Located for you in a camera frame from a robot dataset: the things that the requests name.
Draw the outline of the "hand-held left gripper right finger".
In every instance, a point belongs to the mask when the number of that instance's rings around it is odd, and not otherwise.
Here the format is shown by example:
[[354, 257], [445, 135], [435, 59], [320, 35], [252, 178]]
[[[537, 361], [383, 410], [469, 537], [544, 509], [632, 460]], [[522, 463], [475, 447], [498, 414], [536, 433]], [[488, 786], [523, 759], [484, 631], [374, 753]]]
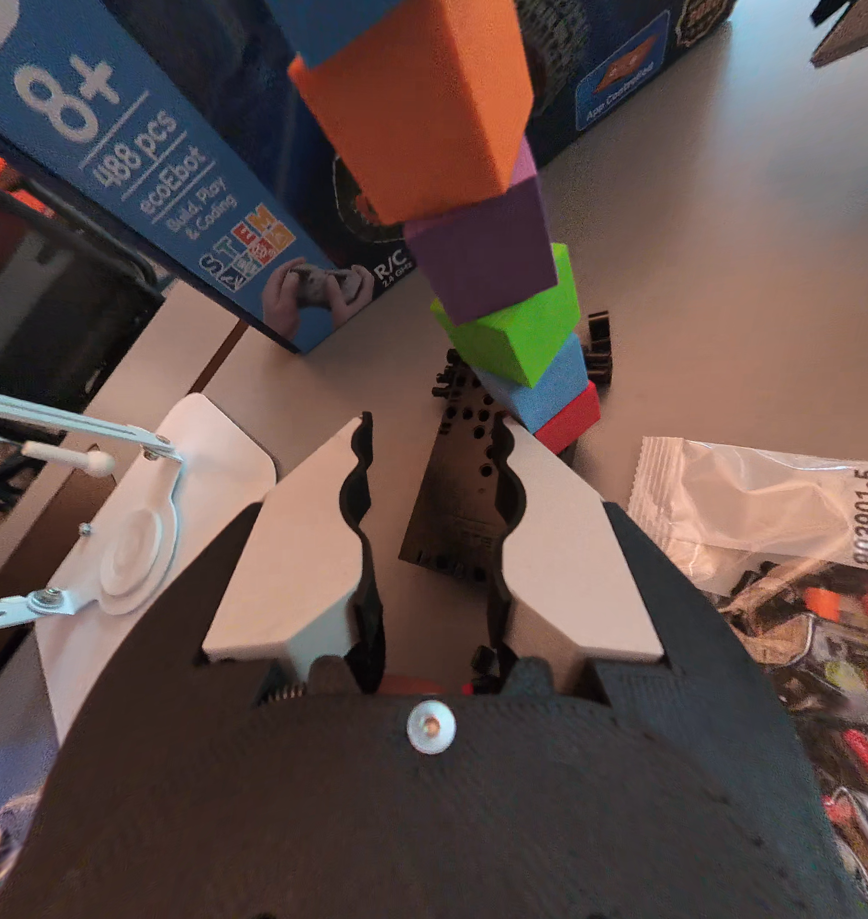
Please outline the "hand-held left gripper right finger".
[[658, 664], [665, 650], [601, 495], [508, 415], [491, 461], [503, 524], [488, 580], [487, 628], [497, 681], [515, 664], [548, 664], [573, 693], [595, 661]]

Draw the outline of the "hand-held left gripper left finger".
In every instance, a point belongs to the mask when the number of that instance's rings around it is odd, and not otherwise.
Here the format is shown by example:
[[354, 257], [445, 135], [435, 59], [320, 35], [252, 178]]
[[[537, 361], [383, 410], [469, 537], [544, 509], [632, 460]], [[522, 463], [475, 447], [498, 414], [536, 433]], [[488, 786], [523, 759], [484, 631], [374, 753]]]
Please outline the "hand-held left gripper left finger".
[[210, 662], [273, 661], [288, 684], [343, 659], [359, 690], [385, 669], [371, 544], [369, 412], [350, 419], [268, 492], [203, 643]]

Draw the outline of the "red foam cube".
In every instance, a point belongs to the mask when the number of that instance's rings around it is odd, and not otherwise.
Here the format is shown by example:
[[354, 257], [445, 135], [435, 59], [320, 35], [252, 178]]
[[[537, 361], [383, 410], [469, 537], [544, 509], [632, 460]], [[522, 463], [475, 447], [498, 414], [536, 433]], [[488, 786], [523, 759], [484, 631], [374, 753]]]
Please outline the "red foam cube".
[[595, 383], [589, 381], [577, 397], [539, 427], [533, 436], [558, 456], [575, 444], [600, 419], [600, 394]]

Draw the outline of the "blue foam cube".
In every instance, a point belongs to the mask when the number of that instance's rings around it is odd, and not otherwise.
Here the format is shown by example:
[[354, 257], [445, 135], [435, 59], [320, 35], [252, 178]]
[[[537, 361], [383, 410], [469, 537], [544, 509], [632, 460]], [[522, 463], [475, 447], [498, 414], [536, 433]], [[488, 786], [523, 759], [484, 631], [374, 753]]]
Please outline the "blue foam cube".
[[543, 427], [589, 386], [583, 347], [576, 333], [567, 336], [552, 362], [530, 387], [472, 367], [486, 392], [531, 433]]
[[307, 67], [342, 51], [376, 26], [399, 1], [267, 1], [285, 40]]

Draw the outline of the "green foam cube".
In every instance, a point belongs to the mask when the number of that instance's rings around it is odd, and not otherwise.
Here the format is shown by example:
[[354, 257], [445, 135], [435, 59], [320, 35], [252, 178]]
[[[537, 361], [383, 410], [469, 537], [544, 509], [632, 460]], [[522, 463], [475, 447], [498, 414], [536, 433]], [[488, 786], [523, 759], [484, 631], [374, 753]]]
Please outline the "green foam cube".
[[534, 387], [581, 319], [569, 249], [553, 243], [558, 283], [526, 301], [455, 324], [439, 300], [430, 311], [470, 367]]

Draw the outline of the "purple foam cube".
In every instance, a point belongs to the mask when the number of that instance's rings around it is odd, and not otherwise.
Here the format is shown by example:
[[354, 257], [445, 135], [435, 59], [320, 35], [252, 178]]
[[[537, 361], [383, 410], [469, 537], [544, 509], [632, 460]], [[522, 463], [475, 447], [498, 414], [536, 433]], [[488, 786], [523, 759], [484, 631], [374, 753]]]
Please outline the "purple foam cube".
[[538, 169], [526, 138], [503, 195], [408, 221], [404, 237], [455, 325], [523, 303], [558, 283]]

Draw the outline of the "orange foam cube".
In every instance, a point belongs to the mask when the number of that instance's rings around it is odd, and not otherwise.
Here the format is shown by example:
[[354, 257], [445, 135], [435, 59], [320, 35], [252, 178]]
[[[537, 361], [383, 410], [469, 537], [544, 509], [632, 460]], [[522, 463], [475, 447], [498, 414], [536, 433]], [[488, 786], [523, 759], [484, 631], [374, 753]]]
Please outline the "orange foam cube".
[[514, 2], [401, 2], [288, 74], [383, 223], [509, 190], [534, 98]]

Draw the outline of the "black perforated building plate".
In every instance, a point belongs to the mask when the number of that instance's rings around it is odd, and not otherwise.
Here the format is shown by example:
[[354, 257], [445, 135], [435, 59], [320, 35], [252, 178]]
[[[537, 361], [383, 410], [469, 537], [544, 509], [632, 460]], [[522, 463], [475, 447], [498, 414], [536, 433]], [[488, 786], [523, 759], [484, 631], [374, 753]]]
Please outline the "black perforated building plate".
[[[612, 382], [611, 316], [588, 316], [583, 352], [589, 381]], [[451, 348], [432, 395], [445, 401], [440, 427], [400, 549], [401, 560], [474, 584], [485, 584], [503, 526], [496, 509], [493, 428], [506, 408], [497, 403]], [[573, 462], [577, 443], [558, 457]]]

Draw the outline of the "white book stand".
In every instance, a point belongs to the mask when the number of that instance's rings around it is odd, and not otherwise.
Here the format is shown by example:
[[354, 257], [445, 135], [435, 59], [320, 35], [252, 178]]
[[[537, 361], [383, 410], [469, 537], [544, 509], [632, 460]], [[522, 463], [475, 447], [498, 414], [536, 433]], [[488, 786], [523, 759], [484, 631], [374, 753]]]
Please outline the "white book stand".
[[140, 453], [48, 583], [0, 600], [0, 628], [33, 625], [62, 744], [128, 633], [278, 474], [272, 457], [201, 394], [182, 398], [153, 432], [2, 395], [0, 419]]

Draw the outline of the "clear bag of building parts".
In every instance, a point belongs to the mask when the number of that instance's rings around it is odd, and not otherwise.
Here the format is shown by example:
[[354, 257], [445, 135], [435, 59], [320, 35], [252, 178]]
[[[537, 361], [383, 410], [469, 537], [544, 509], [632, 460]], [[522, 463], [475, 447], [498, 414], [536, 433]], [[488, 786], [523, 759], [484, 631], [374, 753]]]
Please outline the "clear bag of building parts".
[[768, 676], [868, 907], [868, 460], [646, 437], [628, 512]]

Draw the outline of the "black office chair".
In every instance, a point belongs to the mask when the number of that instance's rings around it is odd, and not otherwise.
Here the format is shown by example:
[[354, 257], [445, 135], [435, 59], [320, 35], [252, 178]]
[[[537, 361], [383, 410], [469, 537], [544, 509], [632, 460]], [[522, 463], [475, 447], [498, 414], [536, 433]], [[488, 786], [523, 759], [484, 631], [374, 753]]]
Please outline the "black office chair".
[[82, 413], [164, 304], [124, 247], [0, 190], [0, 395]]

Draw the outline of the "blue toy robot box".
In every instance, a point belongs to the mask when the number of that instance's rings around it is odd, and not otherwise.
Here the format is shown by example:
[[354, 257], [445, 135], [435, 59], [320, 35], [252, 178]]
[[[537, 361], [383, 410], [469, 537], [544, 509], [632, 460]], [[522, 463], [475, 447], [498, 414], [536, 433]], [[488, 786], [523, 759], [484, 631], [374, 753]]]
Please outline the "blue toy robot box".
[[[736, 2], [514, 2], [533, 90], [523, 138], [542, 167]], [[75, 190], [268, 336], [300, 351], [328, 305], [269, 305], [282, 265], [392, 280], [417, 266], [306, 107], [266, 2], [0, 2], [0, 145]]]

